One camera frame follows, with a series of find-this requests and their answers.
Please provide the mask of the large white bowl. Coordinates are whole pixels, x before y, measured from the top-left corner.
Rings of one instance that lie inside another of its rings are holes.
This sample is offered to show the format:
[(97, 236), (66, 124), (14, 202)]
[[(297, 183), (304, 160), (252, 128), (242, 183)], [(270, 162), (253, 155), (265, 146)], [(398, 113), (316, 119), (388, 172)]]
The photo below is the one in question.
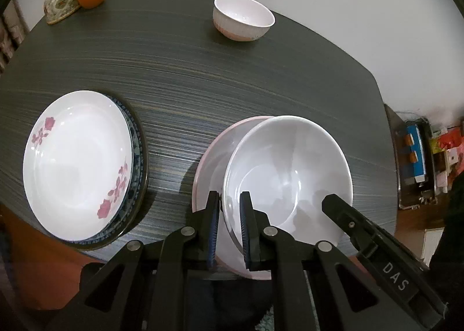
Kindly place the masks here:
[(253, 208), (271, 225), (297, 241), (337, 245), (342, 230), (322, 212), (322, 200), (336, 194), (353, 202), (348, 161), (337, 141), (313, 121), (296, 116), (271, 117), (239, 141), (226, 166), (222, 210), (226, 228), (243, 248), (240, 196), (250, 194)]

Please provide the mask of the pink bowl white inside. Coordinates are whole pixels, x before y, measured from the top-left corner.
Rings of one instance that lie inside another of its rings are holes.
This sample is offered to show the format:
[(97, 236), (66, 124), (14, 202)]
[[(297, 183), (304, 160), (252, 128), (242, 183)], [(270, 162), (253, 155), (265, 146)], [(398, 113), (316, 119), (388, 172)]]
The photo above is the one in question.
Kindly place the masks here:
[[(204, 152), (197, 166), (192, 188), (192, 210), (205, 208), (209, 192), (222, 192), (222, 183), (231, 155), (242, 138), (268, 116), (240, 120), (222, 131)], [(242, 252), (236, 246), (226, 227), (223, 214), (219, 216), (215, 261), (221, 268), (253, 280), (269, 280), (268, 271), (251, 271), (245, 267)]]

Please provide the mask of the blue floral porcelain plate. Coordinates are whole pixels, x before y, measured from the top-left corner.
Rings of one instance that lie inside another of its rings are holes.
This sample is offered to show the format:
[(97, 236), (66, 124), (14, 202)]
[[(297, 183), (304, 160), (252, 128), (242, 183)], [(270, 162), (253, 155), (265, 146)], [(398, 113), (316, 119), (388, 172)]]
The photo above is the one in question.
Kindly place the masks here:
[(123, 112), (129, 126), (133, 144), (132, 174), (129, 187), (122, 205), (102, 232), (83, 241), (64, 241), (63, 243), (78, 250), (95, 250), (109, 245), (121, 235), (127, 233), (140, 210), (149, 181), (149, 157), (146, 136), (140, 119), (127, 101), (115, 94), (104, 93)]

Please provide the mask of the small white ribbed bowl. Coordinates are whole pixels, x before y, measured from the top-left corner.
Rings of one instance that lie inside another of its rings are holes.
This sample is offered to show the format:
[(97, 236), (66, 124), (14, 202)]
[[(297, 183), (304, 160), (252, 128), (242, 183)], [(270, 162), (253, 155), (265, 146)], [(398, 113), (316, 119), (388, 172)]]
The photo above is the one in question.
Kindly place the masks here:
[(228, 39), (253, 42), (275, 24), (273, 13), (255, 0), (214, 0), (212, 20)]

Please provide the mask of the white plate pink flowers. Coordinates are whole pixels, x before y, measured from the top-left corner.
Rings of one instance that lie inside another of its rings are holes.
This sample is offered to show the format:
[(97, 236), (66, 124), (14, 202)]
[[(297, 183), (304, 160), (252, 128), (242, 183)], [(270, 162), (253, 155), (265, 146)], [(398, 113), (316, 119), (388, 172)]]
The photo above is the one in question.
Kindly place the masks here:
[(133, 157), (128, 123), (113, 100), (96, 91), (61, 96), (36, 120), (25, 147), (31, 211), (57, 238), (94, 237), (124, 202)]

